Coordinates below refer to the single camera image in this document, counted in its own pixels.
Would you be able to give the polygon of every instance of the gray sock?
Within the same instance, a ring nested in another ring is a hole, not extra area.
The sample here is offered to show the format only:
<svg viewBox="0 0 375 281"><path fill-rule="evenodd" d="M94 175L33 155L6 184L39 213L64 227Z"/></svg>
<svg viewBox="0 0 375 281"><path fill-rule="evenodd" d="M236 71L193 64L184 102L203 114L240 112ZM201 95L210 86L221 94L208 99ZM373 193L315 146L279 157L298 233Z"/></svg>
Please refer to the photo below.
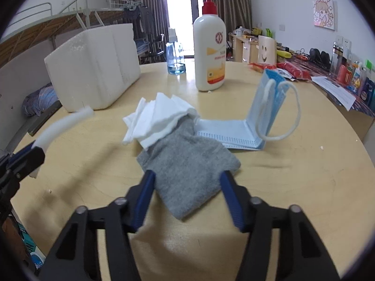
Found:
<svg viewBox="0 0 375 281"><path fill-rule="evenodd" d="M185 116L174 131L137 157L144 171L156 173L155 189L177 219L186 217L220 191L219 177L234 173L240 161L220 142L194 136L194 122Z"/></svg>

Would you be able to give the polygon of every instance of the white foam block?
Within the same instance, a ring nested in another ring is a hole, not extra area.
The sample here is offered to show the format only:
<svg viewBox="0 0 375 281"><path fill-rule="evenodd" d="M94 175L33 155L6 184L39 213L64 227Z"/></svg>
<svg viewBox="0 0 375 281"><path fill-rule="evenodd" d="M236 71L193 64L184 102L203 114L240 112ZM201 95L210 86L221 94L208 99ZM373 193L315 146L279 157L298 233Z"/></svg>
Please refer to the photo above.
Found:
<svg viewBox="0 0 375 281"><path fill-rule="evenodd" d="M45 59L61 104L69 112L110 106L140 76L132 24L82 31Z"/></svg>

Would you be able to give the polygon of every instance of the white pump bottle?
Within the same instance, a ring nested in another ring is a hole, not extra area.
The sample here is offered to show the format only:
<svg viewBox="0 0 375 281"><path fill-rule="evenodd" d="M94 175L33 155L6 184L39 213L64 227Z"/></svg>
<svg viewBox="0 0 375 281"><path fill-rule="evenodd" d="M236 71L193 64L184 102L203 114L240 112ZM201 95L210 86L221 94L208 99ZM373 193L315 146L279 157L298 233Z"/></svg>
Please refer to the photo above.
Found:
<svg viewBox="0 0 375 281"><path fill-rule="evenodd" d="M212 91L224 83L226 27L211 0L205 0L202 14L193 25L195 85L200 91Z"/></svg>

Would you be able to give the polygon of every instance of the round table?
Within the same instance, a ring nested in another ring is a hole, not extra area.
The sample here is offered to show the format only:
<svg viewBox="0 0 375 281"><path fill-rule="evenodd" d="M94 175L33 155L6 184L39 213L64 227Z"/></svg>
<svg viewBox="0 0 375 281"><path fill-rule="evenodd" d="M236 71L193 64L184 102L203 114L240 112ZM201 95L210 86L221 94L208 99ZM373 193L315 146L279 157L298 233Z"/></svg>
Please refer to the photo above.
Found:
<svg viewBox="0 0 375 281"><path fill-rule="evenodd" d="M207 93L195 87L192 60L187 60L187 74L180 76L168 75L165 63L143 65L141 71L141 78L112 106L56 139L38 178L23 180L13 198L16 213L45 254L77 206L106 206L140 181L143 172L136 156L142 148L121 141L127 131L122 118L135 111L142 97L149 101L157 92L175 94L204 119L244 119L261 77L242 63L227 63L226 82ZM287 139L266 143L263 151L233 151L242 164L236 181L271 206L299 204L342 275L373 231L375 170L333 104L312 83L296 86L302 108L299 127ZM290 92L271 135L285 133L296 113ZM61 108L38 134L67 114ZM18 149L36 137L25 136ZM235 280L246 239L233 226L222 193L183 222L154 193L144 226L131 235L131 246L143 281L228 281ZM99 250L102 277L109 280L102 231ZM276 262L272 252L269 280Z"/></svg>

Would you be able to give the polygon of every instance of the transparent water bottle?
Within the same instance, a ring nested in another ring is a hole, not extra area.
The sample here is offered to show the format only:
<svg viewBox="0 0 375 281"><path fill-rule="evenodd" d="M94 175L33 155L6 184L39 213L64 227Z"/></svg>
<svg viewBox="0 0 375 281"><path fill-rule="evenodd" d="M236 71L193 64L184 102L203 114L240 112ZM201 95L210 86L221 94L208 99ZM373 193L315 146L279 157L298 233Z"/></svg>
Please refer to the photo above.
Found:
<svg viewBox="0 0 375 281"><path fill-rule="evenodd" d="M168 28L169 42L166 44L166 62L168 73L180 75L186 72L184 50L181 43L177 41L176 31Z"/></svg>

